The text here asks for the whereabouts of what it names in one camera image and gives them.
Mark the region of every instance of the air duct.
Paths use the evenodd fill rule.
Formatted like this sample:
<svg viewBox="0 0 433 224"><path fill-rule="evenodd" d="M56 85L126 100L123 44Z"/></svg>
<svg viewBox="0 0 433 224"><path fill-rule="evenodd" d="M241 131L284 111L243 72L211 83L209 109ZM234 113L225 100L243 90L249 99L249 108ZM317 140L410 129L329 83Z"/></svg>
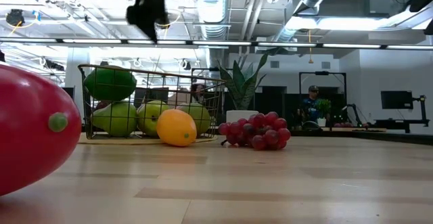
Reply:
<svg viewBox="0 0 433 224"><path fill-rule="evenodd" d="M227 38L227 27L215 24L227 21L228 5L229 0L197 0L200 22L211 24L201 26L203 39L225 40ZM225 63L228 53L228 49L209 49L206 56L208 67L218 67L218 61Z"/></svg>
<svg viewBox="0 0 433 224"><path fill-rule="evenodd" d="M290 0L286 9L286 25L273 37L274 42L288 42L296 33L296 29L291 29L287 24L294 14L308 8L317 7L323 0Z"/></svg>

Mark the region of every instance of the white planter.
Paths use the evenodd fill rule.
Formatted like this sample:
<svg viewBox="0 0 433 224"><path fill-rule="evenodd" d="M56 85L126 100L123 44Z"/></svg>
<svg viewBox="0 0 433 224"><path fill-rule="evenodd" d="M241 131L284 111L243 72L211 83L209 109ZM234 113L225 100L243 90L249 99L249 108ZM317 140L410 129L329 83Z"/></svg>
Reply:
<svg viewBox="0 0 433 224"><path fill-rule="evenodd" d="M249 110L232 110L227 111L227 119L226 122L237 122L241 118L249 119L250 116L258 114L257 111L249 111Z"/></svg>
<svg viewBox="0 0 433 224"><path fill-rule="evenodd" d="M318 118L318 119L317 119L317 124L318 124L320 127L325 127L325 126L326 126L326 118Z"/></svg>

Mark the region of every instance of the wire basket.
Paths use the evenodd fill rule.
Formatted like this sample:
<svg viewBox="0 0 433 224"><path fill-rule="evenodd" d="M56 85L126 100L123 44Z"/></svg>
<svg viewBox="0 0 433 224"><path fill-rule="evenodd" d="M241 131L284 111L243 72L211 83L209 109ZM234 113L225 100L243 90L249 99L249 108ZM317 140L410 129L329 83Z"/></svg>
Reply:
<svg viewBox="0 0 433 224"><path fill-rule="evenodd" d="M90 64L78 69L87 139L158 137L158 116L175 108L193 117L197 138L216 133L224 92L221 79Z"/></svg>

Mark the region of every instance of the small plant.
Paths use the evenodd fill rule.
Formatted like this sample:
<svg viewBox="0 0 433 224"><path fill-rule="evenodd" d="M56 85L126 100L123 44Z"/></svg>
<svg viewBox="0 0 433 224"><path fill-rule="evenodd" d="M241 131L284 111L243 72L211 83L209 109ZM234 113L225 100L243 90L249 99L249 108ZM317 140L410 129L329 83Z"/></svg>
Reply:
<svg viewBox="0 0 433 224"><path fill-rule="evenodd" d="M331 101L328 99L320 99L317 102L317 110L320 113L320 118L325 118L326 114L331 111Z"/></svg>
<svg viewBox="0 0 433 224"><path fill-rule="evenodd" d="M257 86L262 82L266 75L260 77L257 81L258 71L266 64L268 60L268 54L262 56L258 63L256 72L253 71L253 64L241 71L239 64L234 61L233 63L233 75L229 74L225 68L220 64L219 72L221 79L225 80L225 86L229 90L229 94L233 100L236 110L248 110L251 99L256 92Z"/></svg>

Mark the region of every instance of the potted plant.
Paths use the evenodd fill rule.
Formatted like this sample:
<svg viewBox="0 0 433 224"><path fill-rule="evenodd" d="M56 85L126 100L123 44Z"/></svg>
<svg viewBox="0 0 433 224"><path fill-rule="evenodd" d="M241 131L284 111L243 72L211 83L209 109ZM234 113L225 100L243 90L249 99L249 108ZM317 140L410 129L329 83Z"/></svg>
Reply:
<svg viewBox="0 0 433 224"><path fill-rule="evenodd" d="M319 111L319 117L317 118L317 124L320 127L326 126L326 115L331 110L331 101L328 99L320 99L317 102L317 110Z"/></svg>
<svg viewBox="0 0 433 224"><path fill-rule="evenodd" d="M225 80L225 86L229 91L236 109L227 111L227 122L235 122L241 118L249 118L258 113L257 111L248 110L248 106L254 97L254 93L256 93L256 88L266 76L263 75L257 79L258 71L266 64L267 60L268 54L266 53L262 55L255 72L253 71L254 63L251 63L247 69L242 71L244 63L242 62L240 66L234 61L232 74L228 73L220 64L219 72L221 79Z"/></svg>

